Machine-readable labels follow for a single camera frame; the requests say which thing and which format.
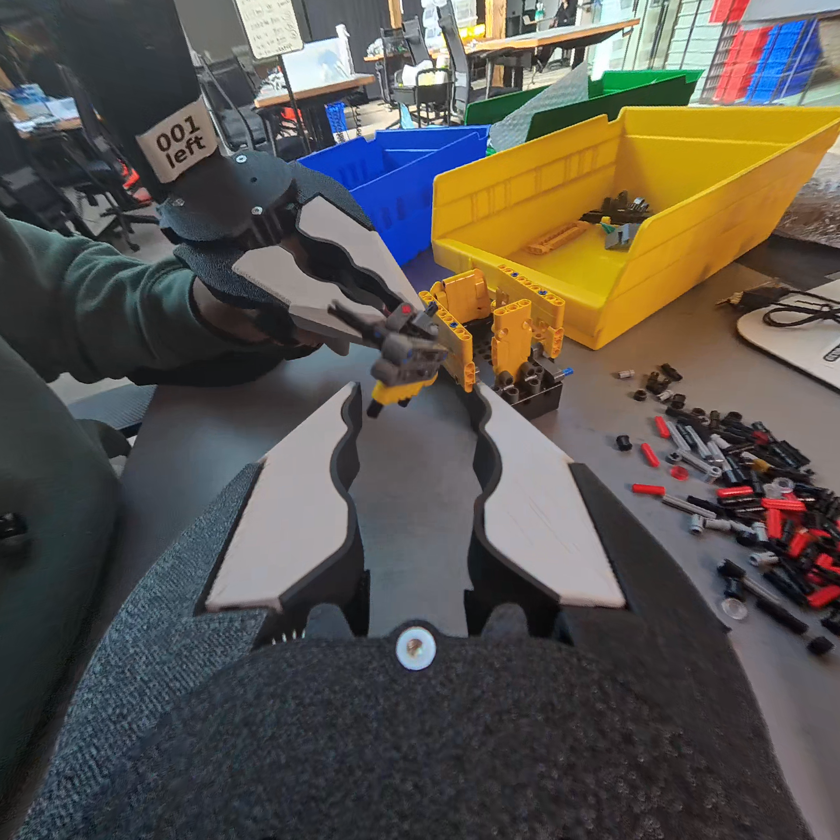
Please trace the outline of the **yellow plastic parts bin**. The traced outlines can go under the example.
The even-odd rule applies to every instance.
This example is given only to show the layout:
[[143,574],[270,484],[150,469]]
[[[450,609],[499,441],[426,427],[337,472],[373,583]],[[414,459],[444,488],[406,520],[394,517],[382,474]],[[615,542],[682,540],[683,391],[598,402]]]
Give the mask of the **yellow plastic parts bin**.
[[[565,302],[599,350],[761,244],[838,137],[838,108],[624,108],[435,178],[432,247],[455,274],[508,263]],[[549,255],[523,246],[627,191],[654,215],[627,251],[592,224]]]

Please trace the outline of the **person's left forearm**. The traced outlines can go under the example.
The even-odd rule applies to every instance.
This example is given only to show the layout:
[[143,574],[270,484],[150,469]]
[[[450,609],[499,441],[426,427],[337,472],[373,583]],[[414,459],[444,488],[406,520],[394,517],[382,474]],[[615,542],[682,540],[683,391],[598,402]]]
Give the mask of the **person's left forearm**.
[[1,334],[48,382],[170,370],[200,354],[193,276],[2,216]]

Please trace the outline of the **black lego elbow connector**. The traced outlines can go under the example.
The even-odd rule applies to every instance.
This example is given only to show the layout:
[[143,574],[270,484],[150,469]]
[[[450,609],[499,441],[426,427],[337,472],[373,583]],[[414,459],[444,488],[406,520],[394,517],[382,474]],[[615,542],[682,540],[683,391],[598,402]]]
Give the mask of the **black lego elbow connector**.
[[723,581],[720,607],[724,615],[733,621],[741,622],[748,617],[746,587],[743,583],[744,572],[729,559],[722,560],[717,572]]

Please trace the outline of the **person's green sweatshirt torso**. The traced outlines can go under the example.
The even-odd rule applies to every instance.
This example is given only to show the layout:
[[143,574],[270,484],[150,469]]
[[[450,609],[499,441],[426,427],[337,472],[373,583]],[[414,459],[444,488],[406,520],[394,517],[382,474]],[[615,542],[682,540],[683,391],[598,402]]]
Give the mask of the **person's green sweatshirt torso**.
[[93,439],[5,341],[1,352],[2,796],[17,784],[107,559],[119,481]]

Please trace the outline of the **wooden office desk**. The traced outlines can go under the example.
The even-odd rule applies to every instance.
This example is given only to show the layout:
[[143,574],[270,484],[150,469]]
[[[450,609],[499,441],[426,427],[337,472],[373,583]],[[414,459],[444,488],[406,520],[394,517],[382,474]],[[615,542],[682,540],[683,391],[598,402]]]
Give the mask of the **wooden office desk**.
[[478,58],[489,63],[498,57],[518,53],[536,53],[543,48],[570,49],[573,52],[573,66],[577,67],[585,58],[585,51],[608,39],[621,35],[628,36],[641,24],[637,18],[628,18],[608,24],[587,24],[573,27],[557,27],[533,34],[517,35],[509,38],[478,40],[465,48],[469,59]]
[[300,104],[324,100],[325,102],[336,101],[343,94],[350,91],[358,91],[374,84],[375,76],[356,74],[348,79],[338,80],[330,84],[317,85],[300,89],[299,91],[262,91],[254,100],[256,109],[268,109],[275,107],[290,106],[297,108]]

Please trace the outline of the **blue plastic bin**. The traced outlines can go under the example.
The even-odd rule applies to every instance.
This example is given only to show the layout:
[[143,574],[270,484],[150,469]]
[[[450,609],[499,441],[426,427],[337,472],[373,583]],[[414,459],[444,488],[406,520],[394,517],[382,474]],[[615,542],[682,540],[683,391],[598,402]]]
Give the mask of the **blue plastic bin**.
[[489,130],[486,124],[381,130],[299,162],[349,190],[404,266],[431,245],[435,177],[483,159]]

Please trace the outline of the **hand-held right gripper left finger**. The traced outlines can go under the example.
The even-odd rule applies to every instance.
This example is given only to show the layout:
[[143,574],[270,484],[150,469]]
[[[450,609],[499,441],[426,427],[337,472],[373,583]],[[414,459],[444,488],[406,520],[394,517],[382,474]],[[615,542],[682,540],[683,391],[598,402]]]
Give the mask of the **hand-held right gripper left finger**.
[[358,382],[337,391],[258,462],[204,602],[277,614],[349,603],[364,574],[350,489],[360,470]]

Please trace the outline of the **white notice board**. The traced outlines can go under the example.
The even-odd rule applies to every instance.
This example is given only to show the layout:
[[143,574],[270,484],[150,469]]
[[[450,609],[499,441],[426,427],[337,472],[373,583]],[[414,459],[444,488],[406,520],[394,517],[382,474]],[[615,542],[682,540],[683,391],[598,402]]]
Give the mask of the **white notice board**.
[[252,56],[266,61],[303,49],[292,1],[234,1]]

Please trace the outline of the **shelf of coloured storage bins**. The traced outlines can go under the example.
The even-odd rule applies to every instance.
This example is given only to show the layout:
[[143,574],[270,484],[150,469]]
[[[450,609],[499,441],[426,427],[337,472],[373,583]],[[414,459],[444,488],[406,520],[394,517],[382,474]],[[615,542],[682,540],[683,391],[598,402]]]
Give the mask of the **shelf of coloured storage bins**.
[[744,26],[746,1],[716,1],[710,22],[721,25],[700,103],[803,104],[823,61],[820,24],[814,16]]

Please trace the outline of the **pile of small lego pins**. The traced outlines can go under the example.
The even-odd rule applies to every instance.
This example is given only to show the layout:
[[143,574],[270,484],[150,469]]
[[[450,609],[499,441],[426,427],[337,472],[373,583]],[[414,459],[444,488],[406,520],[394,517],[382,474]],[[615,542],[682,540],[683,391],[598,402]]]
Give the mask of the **pile of small lego pins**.
[[[748,617],[769,618],[814,658],[838,653],[838,492],[819,486],[811,460],[761,421],[688,406],[682,382],[673,365],[661,364],[631,392],[638,403],[658,404],[655,441],[631,439],[632,450],[644,462],[639,445],[650,444],[661,462],[653,470],[671,485],[634,483],[663,486],[663,497],[636,495],[632,484],[630,492],[679,512],[692,536],[716,533],[746,550],[745,561],[730,561],[744,572]],[[675,465],[690,478],[673,479]]]

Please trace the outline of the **orange lego beam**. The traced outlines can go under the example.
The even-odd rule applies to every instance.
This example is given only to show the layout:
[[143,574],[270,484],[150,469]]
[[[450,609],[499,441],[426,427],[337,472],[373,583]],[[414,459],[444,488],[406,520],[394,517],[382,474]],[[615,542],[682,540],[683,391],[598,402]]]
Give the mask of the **orange lego beam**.
[[574,220],[564,223],[553,231],[542,234],[525,244],[523,249],[532,256],[547,256],[557,249],[574,242],[592,227],[591,223]]

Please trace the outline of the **yellow black lego robot build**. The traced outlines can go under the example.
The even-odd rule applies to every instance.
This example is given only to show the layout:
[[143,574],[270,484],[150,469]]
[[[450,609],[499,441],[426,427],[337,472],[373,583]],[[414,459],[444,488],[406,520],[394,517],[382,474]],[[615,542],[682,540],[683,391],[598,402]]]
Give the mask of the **yellow black lego robot build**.
[[471,268],[418,292],[435,308],[443,369],[463,393],[485,385],[529,420],[557,410],[564,381],[560,353],[564,300],[521,266]]

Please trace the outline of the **bubble wrap sheet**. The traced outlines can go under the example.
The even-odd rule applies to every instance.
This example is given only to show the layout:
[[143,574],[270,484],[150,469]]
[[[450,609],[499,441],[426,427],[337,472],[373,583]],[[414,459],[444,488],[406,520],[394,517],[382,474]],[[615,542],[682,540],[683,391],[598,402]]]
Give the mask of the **bubble wrap sheet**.
[[520,91],[493,98],[489,103],[500,106],[501,117],[490,126],[488,146],[498,153],[524,144],[534,117],[562,111],[588,99],[589,74],[585,63],[539,91]]

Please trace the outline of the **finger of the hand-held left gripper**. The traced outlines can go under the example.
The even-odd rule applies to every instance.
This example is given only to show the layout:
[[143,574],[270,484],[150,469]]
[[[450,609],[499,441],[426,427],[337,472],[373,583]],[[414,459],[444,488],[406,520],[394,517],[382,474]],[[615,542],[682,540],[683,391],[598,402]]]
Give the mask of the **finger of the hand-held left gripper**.
[[335,350],[349,343],[380,349],[387,336],[382,304],[389,294],[389,252],[365,245],[353,257],[363,262],[350,266],[360,277],[351,271],[344,283],[307,273],[280,246],[250,250],[234,271],[277,301],[299,333],[312,333]]
[[338,302],[357,314],[389,314],[422,301],[379,234],[323,196],[301,206],[296,228],[314,280],[296,298],[296,315],[326,317]]

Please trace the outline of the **grey grille yellow lego subassembly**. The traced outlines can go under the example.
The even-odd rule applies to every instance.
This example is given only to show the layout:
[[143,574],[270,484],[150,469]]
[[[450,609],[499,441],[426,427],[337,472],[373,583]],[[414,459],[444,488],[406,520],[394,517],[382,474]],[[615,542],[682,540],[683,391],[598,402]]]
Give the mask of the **grey grille yellow lego subassembly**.
[[367,416],[377,418],[387,406],[406,407],[435,383],[447,357],[448,350],[437,341],[389,334],[371,367],[374,386]]

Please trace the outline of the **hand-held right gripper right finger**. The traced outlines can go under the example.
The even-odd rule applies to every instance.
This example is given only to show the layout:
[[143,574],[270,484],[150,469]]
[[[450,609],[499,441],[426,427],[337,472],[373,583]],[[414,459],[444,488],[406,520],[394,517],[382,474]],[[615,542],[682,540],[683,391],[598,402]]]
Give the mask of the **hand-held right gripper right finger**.
[[556,606],[624,608],[573,459],[491,386],[470,398],[479,546]]

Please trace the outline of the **black office chair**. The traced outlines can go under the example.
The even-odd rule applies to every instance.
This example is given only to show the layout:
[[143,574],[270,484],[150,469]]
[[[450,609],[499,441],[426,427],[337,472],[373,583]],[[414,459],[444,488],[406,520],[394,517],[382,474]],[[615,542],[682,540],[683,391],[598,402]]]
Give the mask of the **black office chair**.
[[111,231],[136,254],[133,215],[143,204],[126,190],[120,164],[90,157],[68,133],[25,138],[5,109],[1,118],[2,214],[64,236],[99,241]]
[[206,63],[200,60],[197,76],[218,132],[233,152],[274,153],[270,130],[257,113],[256,90],[236,56]]

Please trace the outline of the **bundle of black lego parts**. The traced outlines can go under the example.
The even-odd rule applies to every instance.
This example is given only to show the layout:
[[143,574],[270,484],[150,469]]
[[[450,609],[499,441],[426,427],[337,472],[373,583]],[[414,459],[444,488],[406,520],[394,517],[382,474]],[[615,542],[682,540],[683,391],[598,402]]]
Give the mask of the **bundle of black lego parts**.
[[606,224],[622,226],[625,224],[642,224],[655,215],[644,196],[629,198],[627,191],[621,191],[617,196],[607,196],[600,206],[584,212],[579,221],[588,224],[600,224],[606,219]]

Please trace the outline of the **white instruction booklet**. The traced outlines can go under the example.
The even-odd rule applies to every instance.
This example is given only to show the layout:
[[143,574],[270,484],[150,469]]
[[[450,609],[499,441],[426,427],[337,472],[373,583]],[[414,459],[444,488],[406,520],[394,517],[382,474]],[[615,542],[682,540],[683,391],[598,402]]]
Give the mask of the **white instruction booklet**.
[[773,317],[782,326],[772,326],[763,319],[765,312],[784,307],[838,308],[838,273],[828,277],[828,282],[811,293],[803,291],[790,294],[773,306],[744,314],[737,322],[738,336],[784,362],[801,373],[824,385],[839,390],[839,326],[830,319],[818,319],[807,324],[795,325],[806,318],[804,312],[784,311]]

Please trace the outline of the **clear plastic bag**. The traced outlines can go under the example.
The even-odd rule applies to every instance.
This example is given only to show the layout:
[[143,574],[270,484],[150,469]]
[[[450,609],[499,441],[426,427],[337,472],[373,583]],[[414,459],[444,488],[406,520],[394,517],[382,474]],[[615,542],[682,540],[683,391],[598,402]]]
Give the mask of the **clear plastic bag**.
[[839,249],[839,157],[827,154],[773,233]]

